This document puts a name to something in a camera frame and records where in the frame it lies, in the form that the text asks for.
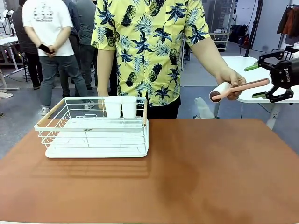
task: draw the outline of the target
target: wooden handle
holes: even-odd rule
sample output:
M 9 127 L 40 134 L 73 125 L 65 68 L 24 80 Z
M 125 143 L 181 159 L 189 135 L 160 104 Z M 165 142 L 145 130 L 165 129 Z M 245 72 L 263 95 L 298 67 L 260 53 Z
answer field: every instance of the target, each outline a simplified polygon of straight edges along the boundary
M 146 118 L 148 115 L 148 100 L 146 99 L 144 101 L 144 107 L 143 107 L 143 126 L 146 126 Z
M 40 127 L 40 125 L 48 119 L 61 105 L 64 103 L 64 99 L 62 99 L 58 104 L 56 104 L 40 121 L 37 123 L 37 125 Z

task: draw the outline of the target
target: gray shirt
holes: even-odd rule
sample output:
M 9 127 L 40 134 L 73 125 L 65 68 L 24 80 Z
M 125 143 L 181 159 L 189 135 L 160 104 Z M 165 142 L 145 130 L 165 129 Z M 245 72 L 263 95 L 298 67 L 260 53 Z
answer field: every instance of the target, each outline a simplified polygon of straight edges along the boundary
M 71 21 L 73 23 L 73 28 L 71 29 L 71 34 L 73 35 L 78 35 L 78 32 L 80 30 L 80 23 L 79 23 L 79 15 L 78 15 L 78 11 L 76 8 L 76 4 L 72 1 L 72 0 L 62 0 L 70 13 L 71 16 Z
M 77 0 L 76 5 L 80 20 L 80 44 L 90 45 L 96 5 L 91 0 Z

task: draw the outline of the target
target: phone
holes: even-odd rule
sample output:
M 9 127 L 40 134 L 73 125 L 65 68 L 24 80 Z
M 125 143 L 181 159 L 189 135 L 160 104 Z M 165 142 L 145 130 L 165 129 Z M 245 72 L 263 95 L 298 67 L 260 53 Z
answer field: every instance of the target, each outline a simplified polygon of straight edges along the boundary
M 43 45 L 43 44 L 41 44 L 39 46 L 39 49 L 42 50 L 42 51 L 44 51 L 44 52 L 46 52 L 46 53 L 52 54 L 52 52 L 50 51 L 50 49 L 47 46 Z

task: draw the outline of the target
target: yellow shirt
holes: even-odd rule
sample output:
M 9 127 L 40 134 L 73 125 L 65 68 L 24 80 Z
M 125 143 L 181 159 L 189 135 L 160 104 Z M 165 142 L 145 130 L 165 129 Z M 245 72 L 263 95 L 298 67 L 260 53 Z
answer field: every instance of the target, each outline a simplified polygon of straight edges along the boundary
M 201 0 L 98 0 L 91 45 L 117 51 L 119 95 L 162 106 L 180 95 L 183 33 L 209 38 Z

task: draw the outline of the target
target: white t-shirt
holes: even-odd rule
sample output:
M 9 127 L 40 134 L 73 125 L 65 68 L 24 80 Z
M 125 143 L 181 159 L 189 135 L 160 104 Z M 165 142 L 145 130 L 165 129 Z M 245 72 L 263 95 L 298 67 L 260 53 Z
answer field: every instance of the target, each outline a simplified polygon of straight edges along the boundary
M 40 40 L 53 45 L 64 27 L 73 27 L 69 10 L 61 0 L 28 0 L 23 6 L 23 25 L 32 27 Z M 56 56 L 70 56 L 74 51 L 68 39 L 57 51 Z M 39 56 L 47 56 L 38 50 Z

